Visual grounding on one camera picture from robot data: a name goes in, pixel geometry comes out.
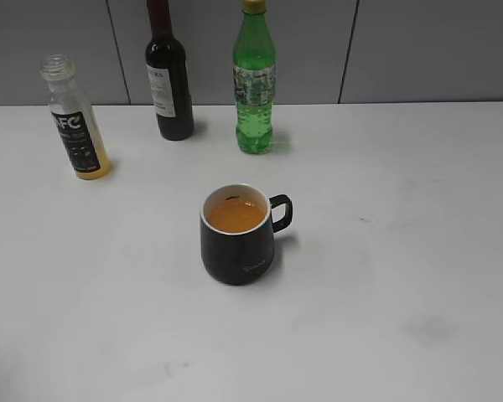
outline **wine label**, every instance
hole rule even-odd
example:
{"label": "wine label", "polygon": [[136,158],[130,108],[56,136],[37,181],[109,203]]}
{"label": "wine label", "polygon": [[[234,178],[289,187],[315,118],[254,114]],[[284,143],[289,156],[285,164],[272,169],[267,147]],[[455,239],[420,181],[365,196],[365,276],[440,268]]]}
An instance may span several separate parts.
{"label": "wine label", "polygon": [[274,100],[276,65],[262,70],[248,70],[233,66],[235,100],[248,106],[264,106]]}
{"label": "wine label", "polygon": [[174,94],[171,89],[168,69],[155,69],[148,65],[151,95],[153,96],[154,109],[163,117],[176,117]]}
{"label": "wine label", "polygon": [[97,158],[82,112],[77,111],[69,115],[52,113],[52,116],[73,168],[81,173],[99,170],[101,164]]}

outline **panel seam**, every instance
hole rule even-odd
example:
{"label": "panel seam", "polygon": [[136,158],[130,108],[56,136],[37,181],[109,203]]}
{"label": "panel seam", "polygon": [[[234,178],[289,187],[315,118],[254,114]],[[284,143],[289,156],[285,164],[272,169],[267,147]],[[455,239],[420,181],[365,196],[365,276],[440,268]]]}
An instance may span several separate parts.
{"label": "panel seam", "polygon": [[341,96],[343,95],[343,89],[345,88],[346,71],[349,65],[350,51],[352,50],[352,40],[354,39],[355,22],[356,19],[358,18],[359,10],[360,10],[360,0],[356,0],[354,8],[354,18],[352,18],[352,27],[350,28],[349,46],[346,50],[345,67],[343,68],[343,75],[341,77],[341,87],[339,89],[339,98],[337,99],[338,104],[341,103]]}
{"label": "panel seam", "polygon": [[123,68],[123,60],[121,58],[121,52],[119,51],[119,45],[117,44],[116,29],[114,27],[114,20],[111,17],[109,0],[105,0],[105,3],[106,3],[106,10],[108,12],[108,18],[110,19],[111,34],[114,37],[114,44],[116,45],[117,59],[119,60],[119,68],[121,70],[121,76],[123,78],[123,84],[125,85],[125,92],[127,93],[127,102],[128,102],[129,105],[131,105],[132,104],[131,103],[131,96],[130,96],[130,93],[128,92],[127,77],[125,77],[125,69]]}

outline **mug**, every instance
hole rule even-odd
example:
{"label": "mug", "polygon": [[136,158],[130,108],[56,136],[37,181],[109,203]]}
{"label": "mug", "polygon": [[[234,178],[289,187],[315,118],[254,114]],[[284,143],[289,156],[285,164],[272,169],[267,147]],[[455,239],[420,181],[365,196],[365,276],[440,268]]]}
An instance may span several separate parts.
{"label": "mug", "polygon": [[[227,200],[241,198],[256,205],[264,218],[256,227],[239,233],[224,232],[209,223],[209,217]],[[272,209],[285,205],[285,215],[272,222]],[[247,184],[232,184],[215,190],[201,209],[201,258],[216,280],[228,285],[244,285],[261,276],[274,259],[274,233],[293,220],[293,203],[287,195],[267,196]]]}

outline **dark wine bottle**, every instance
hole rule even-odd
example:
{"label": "dark wine bottle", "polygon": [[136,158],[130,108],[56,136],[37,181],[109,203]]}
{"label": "dark wine bottle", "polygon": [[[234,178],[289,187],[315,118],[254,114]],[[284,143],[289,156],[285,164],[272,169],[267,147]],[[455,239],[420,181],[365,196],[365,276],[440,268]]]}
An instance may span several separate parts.
{"label": "dark wine bottle", "polygon": [[168,0],[148,0],[153,38],[145,50],[158,128],[167,140],[184,140],[194,132],[186,53],[174,37]]}

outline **bottle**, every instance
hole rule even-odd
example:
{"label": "bottle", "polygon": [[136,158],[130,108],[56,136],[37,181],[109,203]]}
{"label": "bottle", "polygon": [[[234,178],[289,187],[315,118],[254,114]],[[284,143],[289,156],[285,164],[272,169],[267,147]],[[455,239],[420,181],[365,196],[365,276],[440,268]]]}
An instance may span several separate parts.
{"label": "bottle", "polygon": [[266,153],[272,142],[276,49],[268,32],[266,11],[265,0],[244,1],[244,19],[233,49],[236,139],[246,153]]}
{"label": "bottle", "polygon": [[153,38],[145,50],[158,128],[167,140],[184,140],[194,132],[186,53],[174,38],[168,0],[148,0]]}
{"label": "bottle", "polygon": [[49,84],[50,112],[76,176],[101,178],[111,170],[93,109],[75,81],[75,65],[64,55],[44,59],[41,75]]}

